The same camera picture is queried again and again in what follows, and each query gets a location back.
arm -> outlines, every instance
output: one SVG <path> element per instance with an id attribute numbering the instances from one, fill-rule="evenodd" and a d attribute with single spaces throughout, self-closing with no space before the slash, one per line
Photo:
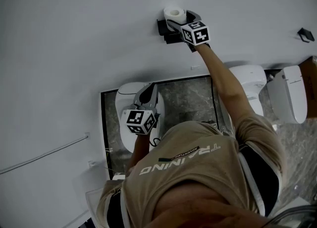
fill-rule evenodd
<path id="1" fill-rule="evenodd" d="M 254 113 L 240 82 L 206 44 L 195 49 L 202 56 L 232 123 L 237 127 L 241 117 Z"/>
<path id="2" fill-rule="evenodd" d="M 128 177 L 131 173 L 131 168 L 133 168 L 142 158 L 144 158 L 149 153 L 150 147 L 150 134 L 148 135 L 138 135 L 135 141 L 134 151 L 130 159 L 126 176 Z"/>

white toilet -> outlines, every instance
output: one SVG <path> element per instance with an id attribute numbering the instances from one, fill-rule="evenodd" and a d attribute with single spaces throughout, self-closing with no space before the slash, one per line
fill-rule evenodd
<path id="1" fill-rule="evenodd" d="M 266 75 L 263 68 L 259 65 L 243 65 L 230 68 L 230 71 L 241 83 L 247 95 L 249 103 L 256 114 L 263 116 L 262 105 L 259 101 L 259 93 L 266 84 Z M 222 116 L 228 130 L 234 135 L 234 126 L 231 117 L 227 112 L 223 102 L 220 100 Z"/>
<path id="2" fill-rule="evenodd" d="M 133 104 L 133 99 L 138 91 L 140 91 L 143 87 L 148 85 L 147 83 L 142 82 L 134 82 L 134 83 L 127 83 L 122 85 L 117 94 L 115 96 L 115 109 L 117 111 L 119 124 L 120 124 L 120 136 L 123 145 L 125 148 L 133 152 L 135 140 L 137 139 L 137 135 L 131 133 L 128 127 L 126 126 L 125 116 L 123 112 L 127 109 L 130 109 L 130 106 Z M 157 113 L 160 114 L 158 118 L 158 123 L 156 128 L 153 128 L 150 135 L 151 143 L 154 143 L 154 138 L 161 139 L 164 127 L 164 118 L 165 118 L 165 106 L 164 100 L 160 93 L 158 93 L 158 103 L 156 106 Z"/>
<path id="3" fill-rule="evenodd" d="M 298 66 L 283 68 L 267 84 L 275 115 L 285 123 L 303 123 L 307 116 L 307 99 L 301 70 Z"/>

t-shirt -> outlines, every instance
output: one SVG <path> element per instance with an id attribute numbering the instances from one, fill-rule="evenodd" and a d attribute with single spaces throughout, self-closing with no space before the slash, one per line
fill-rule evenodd
<path id="1" fill-rule="evenodd" d="M 230 205 L 257 211 L 239 162 L 239 144 L 256 145 L 280 172 L 285 171 L 284 152 L 264 117 L 254 114 L 237 124 L 236 139 L 203 122 L 187 121 L 171 128 L 122 184 L 112 190 L 105 186 L 97 213 L 101 225 L 104 227 L 106 197 L 119 187 L 124 192 L 131 227 L 140 228 L 151 222 L 160 197 L 185 180 L 213 189 Z"/>

man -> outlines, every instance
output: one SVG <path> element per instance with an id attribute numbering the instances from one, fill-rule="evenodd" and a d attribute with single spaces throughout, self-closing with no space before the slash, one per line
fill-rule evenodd
<path id="1" fill-rule="evenodd" d="M 216 54 L 206 44 L 195 49 L 231 116 L 236 139 L 208 123 L 187 121 L 149 153 L 149 135 L 139 135 L 127 178 L 104 188 L 98 206 L 102 227 L 260 228 L 268 221 L 285 171 L 281 145 Z"/>

marble floor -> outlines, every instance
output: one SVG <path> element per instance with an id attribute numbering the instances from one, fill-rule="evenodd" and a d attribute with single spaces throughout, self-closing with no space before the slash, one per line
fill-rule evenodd
<path id="1" fill-rule="evenodd" d="M 215 121 L 212 105 L 211 79 L 197 78 L 158 85 L 165 103 L 165 131 L 174 125 L 187 121 Z M 119 122 L 115 110 L 116 93 L 105 95 L 106 127 L 112 169 L 125 172 L 131 153 L 120 138 Z M 224 128 L 219 100 L 214 89 L 219 128 Z M 286 150 L 288 182 L 280 195 L 276 208 L 286 205 L 300 196 L 313 203 L 317 192 L 317 119 L 307 119 L 303 124 L 285 124 L 274 115 L 266 87 L 260 92 L 264 116 L 276 125 L 277 134 Z"/>

